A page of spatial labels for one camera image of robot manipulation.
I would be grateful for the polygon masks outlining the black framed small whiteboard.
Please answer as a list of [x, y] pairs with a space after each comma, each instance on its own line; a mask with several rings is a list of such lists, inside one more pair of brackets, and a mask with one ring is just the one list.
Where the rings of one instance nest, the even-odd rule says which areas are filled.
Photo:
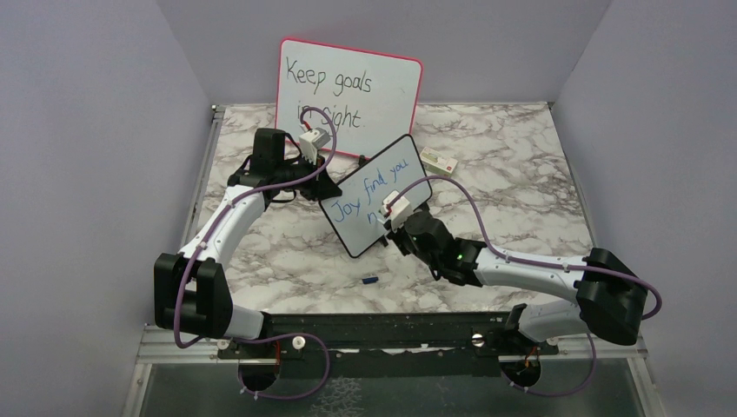
[[342, 194], [319, 206], [349, 256], [357, 258], [388, 233], [384, 199], [426, 176], [414, 137], [406, 134], [341, 179]]

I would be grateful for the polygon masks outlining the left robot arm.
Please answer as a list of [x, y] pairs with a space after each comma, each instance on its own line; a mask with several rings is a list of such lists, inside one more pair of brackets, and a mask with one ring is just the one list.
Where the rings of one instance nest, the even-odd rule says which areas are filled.
[[319, 150], [331, 142], [325, 129], [306, 129], [294, 141], [295, 157], [285, 156], [292, 136], [259, 128], [250, 156], [227, 180], [223, 199], [203, 228], [175, 254], [161, 254], [154, 265], [155, 324], [197, 339], [240, 339], [248, 354], [269, 352], [273, 334], [264, 312], [240, 308], [232, 300], [225, 271], [250, 227], [283, 191], [321, 201], [341, 195], [326, 171], [329, 158]]

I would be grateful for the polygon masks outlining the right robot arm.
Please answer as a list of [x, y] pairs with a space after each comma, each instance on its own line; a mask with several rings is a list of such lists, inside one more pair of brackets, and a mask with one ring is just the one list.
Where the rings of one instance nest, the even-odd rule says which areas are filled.
[[485, 242], [452, 236], [442, 221], [423, 210], [403, 221], [387, 218], [384, 228], [400, 252], [425, 263], [437, 281], [552, 295], [549, 303], [513, 309], [501, 331], [502, 344], [512, 353], [571, 334], [594, 334], [622, 346], [637, 342], [647, 289], [604, 248], [569, 258], [491, 249]]

